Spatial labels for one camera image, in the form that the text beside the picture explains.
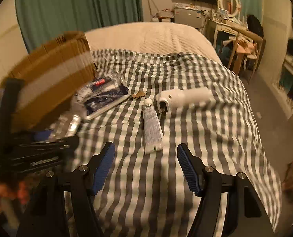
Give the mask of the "person's left hand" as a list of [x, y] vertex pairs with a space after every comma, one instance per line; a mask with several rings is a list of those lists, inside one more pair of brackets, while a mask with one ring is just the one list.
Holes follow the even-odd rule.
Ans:
[[29, 191], [25, 181], [20, 181], [15, 190], [12, 190], [5, 183], [0, 183], [0, 199], [9, 198], [11, 200], [18, 199], [21, 204], [29, 201]]

